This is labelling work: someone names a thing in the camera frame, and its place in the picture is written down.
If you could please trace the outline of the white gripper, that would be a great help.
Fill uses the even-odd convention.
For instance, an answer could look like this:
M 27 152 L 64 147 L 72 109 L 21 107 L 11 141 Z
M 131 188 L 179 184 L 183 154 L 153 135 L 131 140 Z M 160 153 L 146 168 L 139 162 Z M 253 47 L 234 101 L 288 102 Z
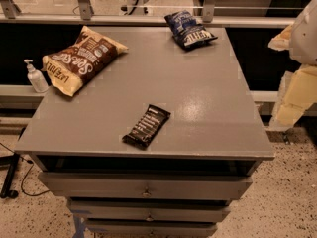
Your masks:
M 271 131 L 287 131 L 317 102 L 317 67 L 313 66 L 317 65 L 317 0 L 311 0 L 293 26 L 283 29 L 268 46 L 289 50 L 290 57 L 302 63 L 299 70 L 282 77 L 269 121 Z

